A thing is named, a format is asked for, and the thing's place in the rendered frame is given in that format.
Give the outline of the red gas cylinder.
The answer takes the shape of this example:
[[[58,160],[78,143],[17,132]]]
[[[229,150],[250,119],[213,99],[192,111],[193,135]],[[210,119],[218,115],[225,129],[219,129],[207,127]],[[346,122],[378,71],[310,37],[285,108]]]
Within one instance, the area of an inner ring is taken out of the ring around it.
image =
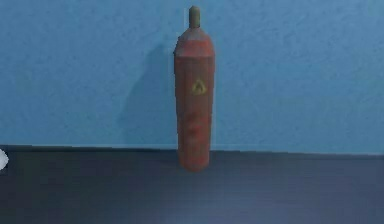
[[[210,36],[201,28],[201,11],[191,6],[188,28],[174,49],[178,158],[189,171],[209,165],[215,50]]]

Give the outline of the white round object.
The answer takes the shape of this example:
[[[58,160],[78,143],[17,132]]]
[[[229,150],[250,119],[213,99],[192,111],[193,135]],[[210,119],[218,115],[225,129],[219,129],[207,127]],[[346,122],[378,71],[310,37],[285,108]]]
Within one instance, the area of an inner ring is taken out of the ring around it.
[[[5,151],[0,149],[0,171],[3,170],[9,162],[9,158]]]

